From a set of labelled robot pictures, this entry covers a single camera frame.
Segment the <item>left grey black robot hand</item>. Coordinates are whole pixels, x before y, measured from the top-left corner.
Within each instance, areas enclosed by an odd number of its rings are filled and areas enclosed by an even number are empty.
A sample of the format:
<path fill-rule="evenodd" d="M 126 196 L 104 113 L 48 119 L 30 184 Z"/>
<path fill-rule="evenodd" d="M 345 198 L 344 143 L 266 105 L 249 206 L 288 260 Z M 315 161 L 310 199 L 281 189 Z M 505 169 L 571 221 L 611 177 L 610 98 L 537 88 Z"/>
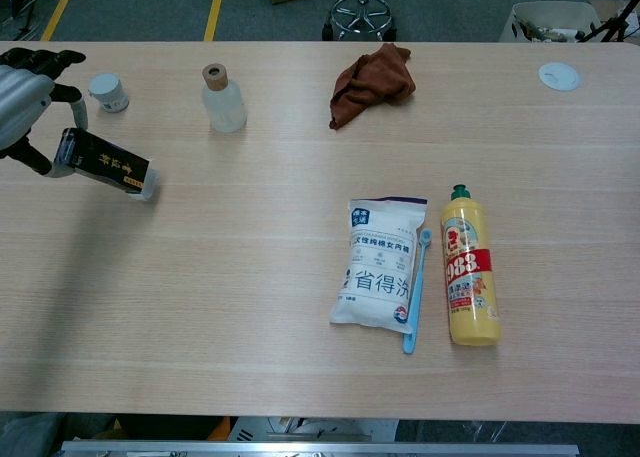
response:
<path fill-rule="evenodd" d="M 74 170 L 57 164 L 29 142 L 28 135 L 49 105 L 70 105 L 78 128 L 88 128 L 86 104 L 82 92 L 73 86 L 58 84 L 65 69 L 86 60 L 73 50 L 53 52 L 14 47 L 1 54 L 1 157 L 11 158 L 50 178 L 66 177 Z"/>

